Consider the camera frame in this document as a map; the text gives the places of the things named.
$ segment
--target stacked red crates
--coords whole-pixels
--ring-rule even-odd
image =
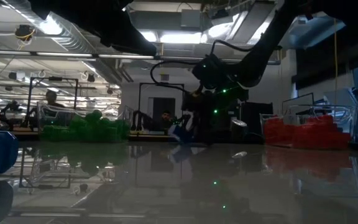
[[[308,118],[300,126],[284,124],[282,118],[271,118],[264,124],[266,144],[303,149],[347,149],[349,133],[342,133],[331,115]]]

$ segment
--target ceiling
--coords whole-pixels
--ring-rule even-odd
[[[111,47],[107,48],[100,44],[98,37],[77,28],[56,15],[52,15],[52,23],[45,22],[43,24],[42,20],[41,23],[36,23],[34,21],[40,21],[40,18],[34,18],[35,14],[28,15],[28,13],[32,13],[31,11],[26,11],[26,9],[22,8],[19,8],[19,10],[18,8],[13,9],[11,7],[12,5],[8,6],[6,4],[6,2],[14,1],[15,0],[0,1],[0,50],[67,53],[72,52],[68,51],[68,49],[72,49],[70,48],[72,46],[67,47],[65,40],[68,41],[68,44],[71,44],[70,41],[73,40],[71,36],[75,36],[75,40],[80,40],[81,44],[86,45],[86,49],[90,49],[93,53],[121,54]],[[225,5],[222,7],[227,6],[229,17],[232,17],[233,20],[231,23],[225,25],[228,27],[227,32],[212,36],[210,35],[211,24],[203,25],[200,28],[204,29],[204,31],[183,31],[177,24],[180,25],[181,11],[183,9],[202,9],[207,17],[209,17],[216,9],[222,8],[220,6],[215,7],[219,1],[194,0],[189,1],[188,4],[176,0],[167,1],[169,2],[137,0],[128,5],[126,9],[132,17],[132,23],[135,27],[143,33],[152,32],[156,36],[155,45],[160,55],[177,57],[203,58],[206,54],[209,54],[211,43],[215,39],[224,39],[238,46],[245,47],[247,44],[254,44],[258,41],[262,32],[264,32],[264,29],[267,28],[267,25],[274,15],[274,9],[277,7],[273,2],[269,1],[264,1],[263,4],[254,4],[253,1],[247,1],[245,4],[242,1],[221,1],[221,3],[225,2]],[[317,16],[317,19],[313,20],[313,22],[299,22],[299,19],[295,20],[281,44],[284,45],[285,48],[302,48],[312,44],[313,41],[316,42],[316,40],[305,41],[302,39],[303,42],[299,44],[298,39],[303,35],[307,35],[311,30],[318,29],[318,26],[320,26],[319,19],[325,19],[324,21],[320,21],[322,24],[328,24],[330,20],[330,18],[324,14]],[[36,26],[37,28],[32,40],[25,45],[14,35],[14,31],[19,25],[30,25]],[[57,26],[63,29],[63,32],[61,35],[50,35],[45,31],[45,29],[48,28],[45,28],[45,26],[49,28],[50,26]],[[167,26],[171,28],[169,30],[165,29],[164,27]],[[329,31],[332,27],[326,26],[324,28],[325,30],[321,32]],[[183,34],[200,32],[200,37],[202,34],[206,34],[207,38],[203,40],[203,42],[205,42],[204,44],[200,44],[201,39],[197,44],[161,43],[163,35],[169,32]],[[78,49],[79,50],[76,51],[77,53],[83,53],[83,51],[81,51],[82,48]],[[214,53],[219,58],[225,59],[241,59],[245,55],[243,52],[238,52],[219,44],[216,46]],[[28,93],[28,87],[22,87],[24,85],[28,86],[28,83],[26,83],[25,80],[10,80],[8,78],[9,72],[25,71],[25,76],[29,78],[38,77],[39,73],[43,71],[46,77],[59,76],[79,79],[81,88],[84,88],[79,91],[79,95],[83,97],[106,96],[108,86],[115,86],[117,88],[114,88],[114,93],[111,97],[116,97],[118,99],[117,102],[119,102],[121,95],[121,91],[118,89],[119,85],[122,82],[150,82],[149,69],[155,63],[157,63],[155,60],[101,58],[98,59],[98,61],[86,61],[75,57],[64,58],[64,60],[62,60],[62,58],[50,57],[28,56],[14,58],[10,55],[0,55],[0,94],[24,95]],[[86,76],[90,73],[95,74],[96,80],[94,83],[88,83],[86,81]],[[159,80],[158,76],[160,74],[168,74],[170,76],[170,82],[172,83],[197,82],[196,78],[190,72],[190,67],[178,64],[157,68],[155,74],[157,80]],[[4,85],[14,85],[16,87],[14,87],[13,91],[6,91]],[[64,87],[64,89],[62,89],[64,91],[59,93],[60,96],[70,96],[75,92],[74,89],[67,88],[71,86],[68,83],[50,84],[50,86]],[[45,86],[41,87],[42,88],[36,88],[34,90],[35,95],[43,95],[45,93]]]

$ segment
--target gray floor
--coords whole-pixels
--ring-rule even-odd
[[[13,186],[2,223],[358,223],[358,154],[147,142],[24,147],[37,153],[25,158],[23,184],[53,188],[19,187],[18,158],[0,176]]]

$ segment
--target air vent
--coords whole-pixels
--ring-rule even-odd
[[[161,75],[161,82],[168,82],[169,75],[168,74],[160,74]]]

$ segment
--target wall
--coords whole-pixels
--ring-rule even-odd
[[[338,90],[342,88],[352,88],[352,87],[354,87],[354,82],[353,82],[353,74],[351,72],[345,75],[338,76],[338,80],[337,80]],[[334,90],[335,90],[335,78],[332,78],[329,80],[325,80],[321,83],[308,86],[306,88],[302,88],[298,90],[298,95],[301,96],[308,93],[313,93],[314,100],[316,101],[316,100],[323,99],[324,92],[334,91]]]
[[[296,53],[294,50],[287,50],[284,54],[285,58],[282,60],[281,65],[268,65],[260,83],[250,88],[249,102],[254,103],[273,103],[275,113],[281,112],[282,101],[291,98],[292,85],[291,77],[296,74]],[[194,91],[197,89],[198,83],[194,80],[193,84],[185,83],[185,89]],[[147,103],[149,97],[167,97],[176,99],[176,112],[177,116],[181,116],[181,92],[169,88],[159,86],[144,86],[141,99],[140,110],[144,113],[147,112]],[[127,105],[135,110],[138,108],[139,100],[139,84],[138,83],[124,83],[122,84],[122,98],[121,113],[123,106]]]

